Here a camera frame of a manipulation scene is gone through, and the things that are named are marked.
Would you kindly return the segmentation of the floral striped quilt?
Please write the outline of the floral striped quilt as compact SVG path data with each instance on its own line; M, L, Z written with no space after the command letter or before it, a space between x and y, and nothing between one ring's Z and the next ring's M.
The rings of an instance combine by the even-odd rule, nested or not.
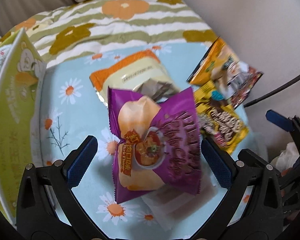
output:
M210 46L217 39L183 0L88 0L40 12L15 25L0 46L22 28L48 67L82 56L93 63L115 49L142 46L160 55L170 43Z

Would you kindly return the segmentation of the purple potato chip bag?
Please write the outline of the purple potato chip bag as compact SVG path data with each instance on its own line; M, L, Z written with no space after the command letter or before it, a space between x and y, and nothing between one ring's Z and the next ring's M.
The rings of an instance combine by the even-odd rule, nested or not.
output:
M165 185L200 192L200 131L192 88L162 103L109 88L108 115L110 131L120 140L112 166L117 203Z

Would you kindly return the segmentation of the orange cream snack bag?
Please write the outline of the orange cream snack bag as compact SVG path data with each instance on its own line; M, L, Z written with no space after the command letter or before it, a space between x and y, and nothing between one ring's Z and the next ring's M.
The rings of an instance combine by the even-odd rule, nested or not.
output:
M159 92L166 97L180 91L159 58L149 49L133 53L111 67L97 70L89 79L97 97L108 105L108 88L127 89L145 94L154 100Z

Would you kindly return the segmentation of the yellow chocolate snack bag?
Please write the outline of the yellow chocolate snack bag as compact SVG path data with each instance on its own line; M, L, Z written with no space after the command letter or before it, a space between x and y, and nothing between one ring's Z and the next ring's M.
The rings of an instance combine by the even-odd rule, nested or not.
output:
M194 92L194 101L202 132L221 150L232 154L249 133L243 120L212 81Z

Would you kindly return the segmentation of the orange red chip bag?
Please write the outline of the orange red chip bag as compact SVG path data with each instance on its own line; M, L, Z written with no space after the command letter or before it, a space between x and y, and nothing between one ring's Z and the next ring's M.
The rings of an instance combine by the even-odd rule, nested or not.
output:
M263 73L241 61L231 47L217 38L204 54L187 82L202 87L212 81L234 108L241 105Z

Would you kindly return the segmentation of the blue daisy tablecloth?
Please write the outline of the blue daisy tablecloth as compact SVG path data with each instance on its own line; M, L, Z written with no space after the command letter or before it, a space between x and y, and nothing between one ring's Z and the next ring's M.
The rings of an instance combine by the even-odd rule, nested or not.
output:
M145 96L128 100L128 131L115 132L109 125L107 98L97 94L90 76L134 53L150 51L150 46L140 46L108 51L96 60L80 57L48 68L44 76L40 103L43 163L64 159L89 135L97 139L97 153L73 193L109 238L189 238L226 194L202 160L198 195L170 185L146 194L132 191L123 201L116 195L112 165L118 160L115 154L119 146L146 146L153 164L164 164L168 156L158 151L158 145L164 143L162 134L143 122L139 106Z

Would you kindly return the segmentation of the green cardboard box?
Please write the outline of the green cardboard box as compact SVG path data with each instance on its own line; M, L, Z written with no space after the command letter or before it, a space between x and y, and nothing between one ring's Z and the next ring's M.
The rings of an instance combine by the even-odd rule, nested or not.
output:
M7 39L10 50L0 71L0 204L16 224L25 166L42 166L40 99L46 63L24 29Z

